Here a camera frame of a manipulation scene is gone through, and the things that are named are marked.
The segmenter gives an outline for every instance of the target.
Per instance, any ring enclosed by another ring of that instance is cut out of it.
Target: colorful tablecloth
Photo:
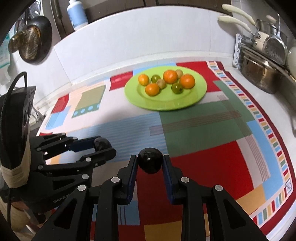
[[[221,63],[166,65],[200,73],[208,86],[204,98],[175,111],[133,106],[124,96],[124,86],[133,75],[152,67],[148,66],[95,81],[59,98],[40,134],[107,138],[117,155],[94,169],[93,186],[115,176],[131,155],[155,147],[169,154],[172,164],[199,184],[222,185],[268,234],[296,197],[294,170],[277,129]],[[48,164],[75,162],[93,151],[63,153]],[[208,236],[206,208],[204,212]],[[120,240],[180,240],[182,207],[169,204],[162,172],[151,176],[138,169],[133,200],[129,206],[118,206],[118,223]]]

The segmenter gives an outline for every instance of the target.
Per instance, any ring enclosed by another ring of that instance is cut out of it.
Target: white tile wall
[[[108,65],[172,51],[210,52],[209,11],[140,8],[100,19],[54,48],[71,81]]]
[[[236,34],[242,33],[242,30],[236,24],[218,21],[218,16],[223,15],[222,13],[209,11],[209,15],[211,33],[210,52],[233,54]]]
[[[8,69],[11,82],[17,74],[22,71],[26,71],[28,74],[28,85],[37,86],[34,98],[35,103],[64,85],[70,84],[70,81],[53,48],[50,50],[46,59],[40,64],[28,64],[19,58],[16,64],[14,66],[11,65]],[[5,94],[7,92],[11,82],[5,86],[1,86],[0,94]],[[23,81],[20,80],[16,86],[24,86]]]

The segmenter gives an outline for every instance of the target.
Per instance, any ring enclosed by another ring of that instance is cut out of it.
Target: utensil handle
[[[279,16],[279,14],[278,14],[278,24],[279,24],[279,27],[276,35],[277,37],[281,38],[281,17]]]
[[[238,19],[236,19],[234,17],[230,17],[230,16],[219,16],[218,17],[218,20],[221,21],[221,22],[225,22],[225,23],[235,23],[235,24],[238,24],[238,25],[242,26],[245,30],[247,30],[249,33],[252,33],[250,27],[246,23],[244,23],[241,20],[238,20]]]
[[[267,15],[266,18],[271,24],[276,25],[276,19],[274,17]]]
[[[243,17],[245,17],[253,26],[256,26],[256,22],[254,21],[254,19],[252,18],[251,15],[247,14],[245,11],[241,10],[238,7],[229,5],[229,4],[222,4],[222,8],[226,11],[229,12],[233,12],[233,13],[237,13],[239,15],[242,15]]]

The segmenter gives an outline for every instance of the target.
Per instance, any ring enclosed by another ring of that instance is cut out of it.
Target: black cable
[[[20,74],[18,74],[15,79],[13,80],[13,82],[11,83],[11,86],[9,87],[7,94],[5,96],[5,99],[3,101],[3,106],[2,106],[2,110],[1,110],[1,116],[0,116],[0,138],[1,138],[1,143],[3,144],[3,123],[4,123],[4,116],[5,113],[7,111],[7,103],[10,100],[11,94],[13,92],[13,88],[15,87],[16,83],[18,82],[18,80],[24,76],[25,79],[25,88],[27,88],[28,86],[28,81],[27,81],[27,72],[21,72]],[[10,218],[10,210],[11,210],[11,189],[8,188],[8,197],[7,197],[7,222],[9,227],[11,227],[11,218]]]
[[[8,223],[8,226],[9,227],[11,227],[10,210],[11,210],[11,189],[8,188],[8,196],[7,196],[7,223]]]

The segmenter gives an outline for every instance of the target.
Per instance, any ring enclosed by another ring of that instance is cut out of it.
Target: wall
[[[186,51],[232,56],[238,28],[218,23],[220,15],[194,7],[139,8],[91,23],[54,49],[73,83],[100,68],[143,56]]]
[[[233,0],[255,18],[275,12],[262,0]],[[134,9],[100,19],[57,43],[38,65],[12,54],[11,79],[28,72],[28,84],[36,85],[35,103],[47,102],[72,84],[131,64],[178,56],[233,56],[236,33],[244,31],[221,23],[214,11],[183,6]],[[292,34],[283,27],[284,32]],[[0,87],[0,94],[9,85]]]

